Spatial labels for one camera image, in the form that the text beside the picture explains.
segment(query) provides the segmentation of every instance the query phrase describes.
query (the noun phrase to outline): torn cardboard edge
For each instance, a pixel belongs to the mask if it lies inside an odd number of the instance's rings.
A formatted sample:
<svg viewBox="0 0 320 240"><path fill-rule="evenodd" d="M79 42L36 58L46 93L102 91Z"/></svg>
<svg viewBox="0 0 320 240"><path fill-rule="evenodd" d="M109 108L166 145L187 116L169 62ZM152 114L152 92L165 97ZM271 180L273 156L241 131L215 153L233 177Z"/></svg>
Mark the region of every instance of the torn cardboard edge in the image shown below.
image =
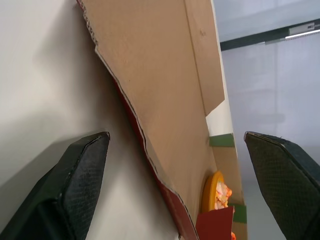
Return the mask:
<svg viewBox="0 0 320 240"><path fill-rule="evenodd" d="M157 168L156 168L154 162L152 161L152 159L151 159L151 157L150 157L150 155L149 155L149 152L148 152L148 150L147 150L147 149L148 149L148 148L147 148L147 139L146 139L146 136L144 135L144 132L143 132L143 130L142 130L142 128L141 128L141 125L140 125L140 123L139 123L138 116L136 115L135 110L134 110L133 107L131 106L131 103L130 103L130 101L129 101L127 95L126 95L126 93L123 91L123 89L122 89L122 87L121 87L121 85L120 85L120 83L119 83L119 80L118 80L118 79L116 78L116 76L113 74L112 70L110 69L110 67L108 66L108 64L106 63L106 61L103 59L103 57L101 56L101 54L99 53L97 47L95 48L95 52L96 52L96 54L99 56L99 58L101 59L101 61L103 62L103 64L106 66L106 68L108 69L108 71L110 72L110 74L112 75L112 77L113 77L113 79L114 79L114 81L115 81L115 83L116 83L116 85L117 85L117 88L119 89L121 95L123 96L123 98L124 98L124 100L125 100L125 102L126 102L126 105L129 107L130 112L132 113L133 117L135 118L135 123L136 123L136 126L137 126L137 128L138 128L139 135L140 135L140 137L142 138L143 150L144 150L145 156L147 157L148 162L150 163L150 166L151 166L151 168L152 168L152 170L153 170L153 173L154 173L155 176L156 176L157 181L160 183L160 185L164 186L164 188L160 186L160 191L161 191L161 193L162 193L162 196L166 196L166 199L167 199L167 202L168 202L168 205L169 205L170 209L171 209L174 213L176 213L176 214L178 213L178 211L182 213L182 209L176 209L176 207L175 207L176 205L174 204L174 202L177 202L177 200L179 201L179 204L180 204L181 206L183 206L183 210L184 210L185 213L187 214L187 217L188 217L189 223L190 223L190 224L188 224L188 225L191 225L191 226L192 226L192 230L193 230L192 232L194 233L194 234L193 234L194 237L195 237L196 239L199 239L199 236L198 236L198 233L197 233L197 231L196 231L196 228L195 228L194 224L192 223L192 219L191 219L191 216L190 216L190 214L189 214L189 211L188 211L186 205L184 204L183 200L181 199L180 195L179 195L176 191L174 191L173 189L171 189L171 188L164 182L164 180L160 178L159 172L157 171ZM185 225L182 224L181 219L177 218L174 214L173 214L173 218L174 218L175 223L177 224L177 226L178 226L178 228L179 228L180 233L181 233L183 236L188 236L188 237L190 237L190 239L194 239L194 237L192 237L192 235L190 235L190 233L187 234L187 231L186 231L186 229L185 229L185 227L184 227Z"/></svg>

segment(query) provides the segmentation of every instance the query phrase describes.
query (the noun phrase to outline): brown cardboard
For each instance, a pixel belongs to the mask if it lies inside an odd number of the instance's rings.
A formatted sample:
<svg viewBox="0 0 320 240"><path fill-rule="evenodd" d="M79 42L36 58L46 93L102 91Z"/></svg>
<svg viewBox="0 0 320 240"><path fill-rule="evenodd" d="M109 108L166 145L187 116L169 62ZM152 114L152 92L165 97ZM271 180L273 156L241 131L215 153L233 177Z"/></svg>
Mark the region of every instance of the brown cardboard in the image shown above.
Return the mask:
<svg viewBox="0 0 320 240"><path fill-rule="evenodd" d="M206 115L224 100L211 2L80 4L178 230L197 239L203 186L217 170Z"/></svg>

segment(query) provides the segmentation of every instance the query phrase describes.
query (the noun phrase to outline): yellow lid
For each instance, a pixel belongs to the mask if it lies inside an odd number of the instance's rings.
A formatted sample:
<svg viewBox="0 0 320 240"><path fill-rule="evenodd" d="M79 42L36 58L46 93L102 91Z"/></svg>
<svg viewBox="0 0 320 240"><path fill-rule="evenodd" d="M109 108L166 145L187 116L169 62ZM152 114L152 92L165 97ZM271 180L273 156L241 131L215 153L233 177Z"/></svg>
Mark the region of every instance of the yellow lid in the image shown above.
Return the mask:
<svg viewBox="0 0 320 240"><path fill-rule="evenodd" d="M220 171L216 171L212 176L210 176L204 185L202 202L201 202L201 212L206 213L211 210L215 210L216 201L216 190L218 182L224 183L224 176Z"/></svg>

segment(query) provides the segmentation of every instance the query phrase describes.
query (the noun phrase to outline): gray wall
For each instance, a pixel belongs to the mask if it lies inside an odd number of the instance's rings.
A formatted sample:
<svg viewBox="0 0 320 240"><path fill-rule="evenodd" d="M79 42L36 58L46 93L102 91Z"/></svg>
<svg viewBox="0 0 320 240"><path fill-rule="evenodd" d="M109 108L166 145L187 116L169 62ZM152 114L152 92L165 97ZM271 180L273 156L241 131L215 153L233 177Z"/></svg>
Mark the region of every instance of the gray wall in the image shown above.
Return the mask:
<svg viewBox="0 0 320 240"><path fill-rule="evenodd" d="M318 0L213 0L220 41L320 18Z"/></svg>
<svg viewBox="0 0 320 240"><path fill-rule="evenodd" d="M243 141L245 131L300 145L320 163L320 34L222 52L249 239L284 239L265 204Z"/></svg>

